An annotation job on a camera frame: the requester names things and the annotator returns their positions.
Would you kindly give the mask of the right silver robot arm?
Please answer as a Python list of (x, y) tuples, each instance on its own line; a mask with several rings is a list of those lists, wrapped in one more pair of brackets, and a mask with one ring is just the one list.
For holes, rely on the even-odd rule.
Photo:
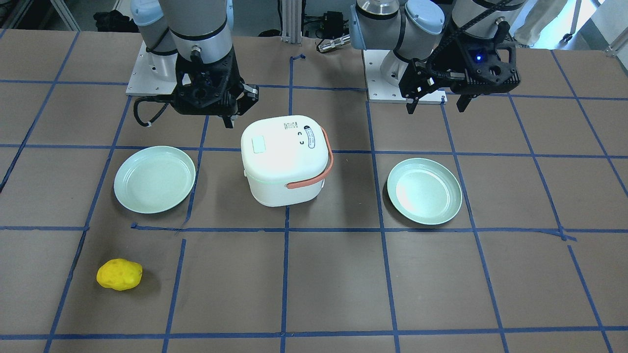
[(163, 114), (143, 121), (142, 102), (218, 116), (227, 129), (258, 102), (258, 86), (238, 71), (229, 0), (133, 0), (130, 10), (143, 37), (126, 89), (139, 125), (149, 127)]

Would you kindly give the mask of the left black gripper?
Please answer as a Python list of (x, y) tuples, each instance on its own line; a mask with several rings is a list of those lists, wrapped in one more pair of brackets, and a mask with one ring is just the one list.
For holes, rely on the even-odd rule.
[(458, 112), (465, 112), (473, 96), (507, 93), (521, 83), (516, 63), (516, 47), (509, 37), (510, 24), (498, 23), (489, 38), (461, 33), (442, 51), (433, 51), (431, 72), (427, 63), (416, 58), (408, 63), (399, 82), (408, 114), (414, 114), (418, 99), (448, 87), (457, 100)]

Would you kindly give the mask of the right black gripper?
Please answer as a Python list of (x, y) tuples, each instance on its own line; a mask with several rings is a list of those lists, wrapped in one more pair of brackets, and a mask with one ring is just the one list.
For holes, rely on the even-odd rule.
[(240, 76), (235, 52), (217, 62), (202, 62), (199, 53), (187, 60), (178, 54), (175, 63), (177, 84), (171, 105), (184, 115), (223, 117), (226, 129), (234, 128), (235, 116), (242, 115), (260, 100), (257, 85), (247, 85)]

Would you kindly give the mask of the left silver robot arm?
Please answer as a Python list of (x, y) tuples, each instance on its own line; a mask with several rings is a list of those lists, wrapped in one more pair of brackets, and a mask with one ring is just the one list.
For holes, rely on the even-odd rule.
[(521, 82), (509, 32), (523, 0), (357, 0), (351, 6), (352, 47), (363, 52), (368, 99), (446, 103), (458, 95), (464, 112), (482, 95), (505, 94)]

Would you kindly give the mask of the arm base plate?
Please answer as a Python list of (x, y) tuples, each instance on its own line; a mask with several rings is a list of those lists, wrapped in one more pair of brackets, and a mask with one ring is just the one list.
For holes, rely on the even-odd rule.
[(177, 85), (175, 65), (177, 60), (176, 45), (168, 40), (166, 49), (158, 53), (146, 51), (146, 44), (141, 47), (129, 78), (126, 94), (128, 96), (168, 95)]
[(364, 74), (371, 103), (407, 103), (398, 87), (407, 63), (391, 50), (364, 50)]

